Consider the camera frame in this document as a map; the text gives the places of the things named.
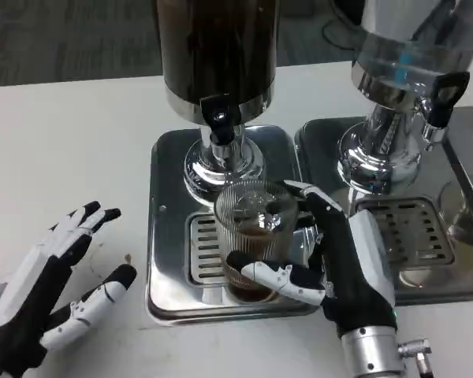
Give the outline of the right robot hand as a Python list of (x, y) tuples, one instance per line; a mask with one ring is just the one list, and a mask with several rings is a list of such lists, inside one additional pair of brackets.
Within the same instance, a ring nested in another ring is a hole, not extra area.
[(229, 266), (285, 297), (322, 308), (340, 337), (367, 327), (396, 332), (395, 291), (374, 215), (363, 210), (349, 216), (310, 183), (280, 185), (307, 212), (303, 223), (321, 232), (308, 264), (253, 258), (235, 249), (226, 258)]

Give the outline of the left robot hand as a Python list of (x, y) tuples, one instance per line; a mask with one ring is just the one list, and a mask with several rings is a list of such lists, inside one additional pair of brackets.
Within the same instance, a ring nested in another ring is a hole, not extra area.
[(0, 377), (21, 377), (41, 366), (49, 352), (87, 334), (131, 287), (137, 271), (122, 264), (79, 300), (55, 307), (93, 235), (120, 215), (97, 201), (64, 215), (0, 283)]

